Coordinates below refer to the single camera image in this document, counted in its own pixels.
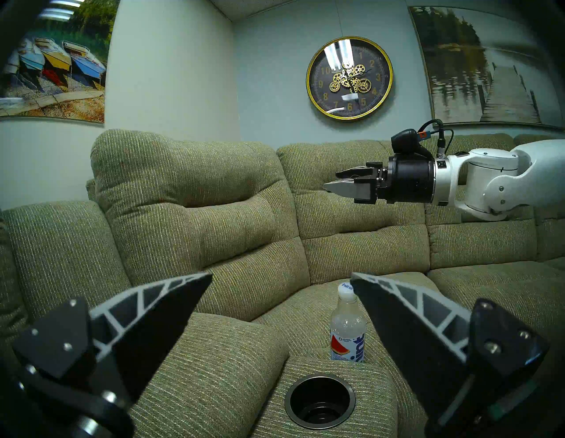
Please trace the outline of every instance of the painting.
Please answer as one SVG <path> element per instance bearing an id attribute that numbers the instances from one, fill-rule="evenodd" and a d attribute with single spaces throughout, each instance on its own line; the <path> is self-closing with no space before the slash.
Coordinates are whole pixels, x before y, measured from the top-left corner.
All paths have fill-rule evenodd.
<path id="1" fill-rule="evenodd" d="M 528 28 L 459 8 L 409 8 L 434 118 L 454 123 L 562 127 L 545 57 Z"/>
<path id="2" fill-rule="evenodd" d="M 0 74 L 0 120 L 104 122 L 110 38 L 119 0 L 51 2 Z"/>

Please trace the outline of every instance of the bottle cap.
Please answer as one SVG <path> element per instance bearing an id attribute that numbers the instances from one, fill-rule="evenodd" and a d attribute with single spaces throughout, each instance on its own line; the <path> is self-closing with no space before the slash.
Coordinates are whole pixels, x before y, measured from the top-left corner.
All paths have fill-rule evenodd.
<path id="1" fill-rule="evenodd" d="M 353 303 L 357 300 L 357 295 L 353 292 L 353 286 L 347 281 L 341 283 L 337 288 L 339 298 L 346 303 Z"/>

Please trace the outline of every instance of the sofa cushion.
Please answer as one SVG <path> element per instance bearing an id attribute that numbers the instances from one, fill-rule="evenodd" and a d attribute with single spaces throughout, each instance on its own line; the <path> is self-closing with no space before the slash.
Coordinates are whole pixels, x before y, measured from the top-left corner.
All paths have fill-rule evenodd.
<path id="1" fill-rule="evenodd" d="M 535 141 L 551 140 L 555 137 L 542 134 L 519 134 L 514 137 L 514 144 L 516 146 L 524 145 L 526 143 L 533 143 Z"/>
<path id="2" fill-rule="evenodd" d="M 11 343 L 27 323 L 28 311 L 21 296 L 8 225 L 0 210 L 0 354 L 10 371 L 19 365 Z"/>
<path id="3" fill-rule="evenodd" d="M 348 382 L 357 398 L 355 410 L 343 423 L 324 431 L 304 429 L 285 411 L 285 397 L 298 379 L 314 373 L 334 374 Z M 291 357 L 250 434 L 252 438 L 382 437 L 397 436 L 394 385 L 380 367 L 364 363 Z"/>
<path id="4" fill-rule="evenodd" d="M 335 173 L 367 161 L 388 163 L 390 142 L 294 144 L 277 150 L 296 204 L 312 283 L 353 271 L 375 275 L 429 269 L 424 207 L 415 203 L 356 204 L 328 193 Z"/>
<path id="5" fill-rule="evenodd" d="M 536 376 L 555 378 L 565 358 L 565 273 L 544 263 L 516 262 L 432 270 L 428 277 L 449 299 L 472 309 L 488 298 L 550 342 Z"/>
<path id="6" fill-rule="evenodd" d="M 247 436 L 287 357 L 265 326 L 192 314 L 130 410 L 136 436 Z"/>
<path id="7" fill-rule="evenodd" d="M 544 264 L 551 266 L 555 269 L 565 271 L 565 257 L 558 257 L 551 260 L 544 261 Z"/>
<path id="8" fill-rule="evenodd" d="M 91 159 L 97 201 L 134 285 L 208 270 L 214 281 L 197 310 L 252 320 L 310 284 L 270 147 L 110 130 Z"/>
<path id="9" fill-rule="evenodd" d="M 537 229 L 537 260 L 565 256 L 565 202 L 534 210 Z"/>
<path id="10" fill-rule="evenodd" d="M 465 185 L 455 198 L 464 199 Z M 533 209 L 520 206 L 498 222 L 484 222 L 454 207 L 425 205 L 430 244 L 430 268 L 535 260 L 536 225 Z"/>
<path id="11" fill-rule="evenodd" d="M 445 133 L 445 138 L 449 142 L 451 133 Z M 420 144 L 434 154 L 437 153 L 437 135 L 422 141 Z M 456 135 L 447 150 L 449 155 L 457 152 L 469 152 L 471 149 L 490 148 L 511 150 L 515 147 L 512 137 L 508 134 L 473 134 Z M 467 184 L 467 165 L 464 164 L 459 172 L 459 184 Z"/>
<path id="12" fill-rule="evenodd" d="M 89 179 L 86 182 L 86 193 L 90 201 L 96 201 L 96 183 L 94 178 Z"/>
<path id="13" fill-rule="evenodd" d="M 131 287 L 95 202 L 50 202 L 3 212 L 31 322 L 71 297 L 89 307 Z"/>
<path id="14" fill-rule="evenodd" d="M 400 272 L 387 276 L 437 290 L 434 283 L 420 272 Z M 337 287 L 342 281 L 348 279 L 300 290 L 255 321 L 278 331 L 287 340 L 291 355 L 329 359 L 329 320 L 337 306 Z M 399 436 L 422 434 L 425 412 L 386 352 L 363 305 L 361 307 L 367 318 L 365 362 L 383 366 L 392 375 L 398 397 Z"/>

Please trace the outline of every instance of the watermelon graphic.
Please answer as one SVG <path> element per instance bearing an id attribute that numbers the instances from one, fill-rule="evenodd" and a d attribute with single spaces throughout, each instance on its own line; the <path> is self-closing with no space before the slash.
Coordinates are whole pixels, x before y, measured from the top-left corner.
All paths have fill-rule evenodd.
<path id="1" fill-rule="evenodd" d="M 340 342 L 336 339 L 335 335 L 332 335 L 332 350 L 334 353 L 339 354 L 341 356 L 349 353 L 349 350 L 340 344 Z"/>

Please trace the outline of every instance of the gold clock rim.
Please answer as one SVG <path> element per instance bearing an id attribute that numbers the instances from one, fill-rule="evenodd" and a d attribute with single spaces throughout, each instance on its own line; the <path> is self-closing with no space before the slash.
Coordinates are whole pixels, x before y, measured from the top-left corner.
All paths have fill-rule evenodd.
<path id="1" fill-rule="evenodd" d="M 318 103 L 314 100 L 314 96 L 312 96 L 312 93 L 310 92 L 310 72 L 312 71 L 312 65 L 314 65 L 314 61 L 316 60 L 316 58 L 318 57 L 318 55 L 320 53 L 322 53 L 324 51 L 324 49 L 329 46 L 330 44 L 334 44 L 338 41 L 341 40 L 361 40 L 364 41 L 366 43 L 369 43 L 370 45 L 372 45 L 375 49 L 377 49 L 380 53 L 383 54 L 386 63 L 389 67 L 389 71 L 390 71 L 390 82 L 388 85 L 388 88 L 386 89 L 385 94 L 383 95 L 383 98 L 373 107 L 371 108 L 369 111 L 364 112 L 363 114 L 359 114 L 353 117 L 342 117 L 342 116 L 337 116 L 337 115 L 333 115 L 333 114 L 328 114 L 320 105 L 318 105 Z M 312 103 L 314 104 L 314 106 L 316 108 L 318 108 L 318 110 L 324 114 L 327 117 L 331 117 L 332 119 L 337 119 L 337 120 L 355 120 L 355 119 L 360 119 L 362 117 L 368 116 L 370 113 L 372 113 L 373 111 L 375 111 L 378 107 L 380 107 L 382 105 L 382 103 L 385 101 L 385 99 L 388 97 L 389 93 L 390 93 L 390 89 L 392 88 L 392 82 L 393 82 L 393 70 L 392 70 L 392 64 L 390 63 L 390 58 L 388 57 L 388 55 L 386 54 L 386 52 L 383 50 L 383 48 L 381 46 L 379 46 L 377 43 L 368 40 L 366 38 L 363 37 L 355 37 L 355 36 L 347 36 L 347 37 L 340 37 L 340 38 L 336 38 L 335 40 L 331 40 L 330 42 L 324 44 L 320 50 L 318 50 L 316 52 L 316 54 L 312 57 L 312 59 L 310 60 L 310 64 L 308 65 L 308 70 L 306 72 L 306 91 L 308 91 L 308 96 L 310 97 L 310 100 L 312 101 Z"/>

